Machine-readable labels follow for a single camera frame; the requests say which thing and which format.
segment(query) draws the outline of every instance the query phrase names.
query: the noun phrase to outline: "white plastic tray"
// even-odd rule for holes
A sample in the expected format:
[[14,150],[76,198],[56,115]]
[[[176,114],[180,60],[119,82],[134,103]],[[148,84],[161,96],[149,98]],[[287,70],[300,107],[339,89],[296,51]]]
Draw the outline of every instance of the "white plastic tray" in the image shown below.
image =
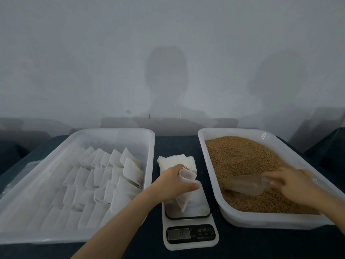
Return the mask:
[[318,184],[322,188],[345,200],[345,194],[342,191],[335,187],[322,174],[309,165],[308,162],[273,134],[256,129],[203,128],[198,132],[198,136],[205,157],[214,196],[219,204],[223,217],[231,224],[240,227],[283,229],[313,229],[325,224],[333,224],[324,215],[241,212],[232,208],[224,200],[205,144],[206,140],[223,136],[247,138],[270,148],[287,164],[297,169],[308,169],[312,171],[317,177]]
[[[65,156],[66,152],[75,147],[87,149],[102,148],[112,152],[115,148],[120,152],[127,147],[129,151],[142,162],[141,170],[144,172],[144,183],[142,189],[151,185],[153,150],[155,145],[155,134],[148,129],[85,129],[78,131],[68,137],[61,145],[51,152],[39,165],[37,165],[27,176],[25,176],[8,194],[0,200],[0,244],[13,243],[58,243],[58,242],[81,242],[90,239],[99,228],[95,229],[45,229],[31,232],[27,228],[28,222],[36,214],[39,206],[28,205],[33,195],[37,192],[37,185],[49,178],[51,171]],[[49,219],[56,220],[55,211],[50,211]],[[16,222],[12,230],[8,231],[9,222]]]

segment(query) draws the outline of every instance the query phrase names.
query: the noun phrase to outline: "hand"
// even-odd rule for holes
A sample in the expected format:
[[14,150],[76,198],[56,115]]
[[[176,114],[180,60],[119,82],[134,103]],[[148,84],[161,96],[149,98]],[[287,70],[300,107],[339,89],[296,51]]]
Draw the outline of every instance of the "hand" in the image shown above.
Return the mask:
[[323,189],[312,181],[311,175],[309,170],[285,167],[262,174],[262,176],[277,179],[270,183],[273,187],[280,189],[287,199],[301,205],[315,207]]
[[183,167],[185,167],[183,164],[178,164],[166,169],[157,180],[147,188],[147,191],[156,199],[157,203],[172,200],[180,194],[199,189],[200,186],[197,183],[182,183],[180,181],[178,173]]

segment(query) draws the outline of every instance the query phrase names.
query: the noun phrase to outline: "white wall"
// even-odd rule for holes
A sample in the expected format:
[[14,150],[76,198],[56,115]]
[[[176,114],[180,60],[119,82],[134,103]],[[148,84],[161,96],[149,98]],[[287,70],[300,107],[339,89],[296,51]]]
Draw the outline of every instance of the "white wall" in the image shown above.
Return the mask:
[[344,10],[345,0],[0,0],[0,138],[33,148],[89,127],[256,127],[305,150],[345,113]]

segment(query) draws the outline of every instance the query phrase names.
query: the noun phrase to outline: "forearm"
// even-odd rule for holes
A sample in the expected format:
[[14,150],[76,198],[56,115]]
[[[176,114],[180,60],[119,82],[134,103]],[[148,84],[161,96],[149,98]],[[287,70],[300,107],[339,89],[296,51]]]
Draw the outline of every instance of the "forearm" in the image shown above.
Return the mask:
[[345,235],[345,202],[321,189],[315,197],[313,208],[329,218]]
[[121,258],[149,211],[158,204],[149,189],[141,192],[72,257]]

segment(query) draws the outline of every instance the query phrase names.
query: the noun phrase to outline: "digital kitchen scale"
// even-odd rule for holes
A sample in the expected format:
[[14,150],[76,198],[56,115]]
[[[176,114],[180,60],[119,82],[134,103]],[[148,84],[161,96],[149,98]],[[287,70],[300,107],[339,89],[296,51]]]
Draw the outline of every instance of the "digital kitchen scale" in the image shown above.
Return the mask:
[[195,182],[200,188],[192,192],[183,213],[175,199],[162,203],[163,241],[171,251],[212,247],[219,241],[203,186]]

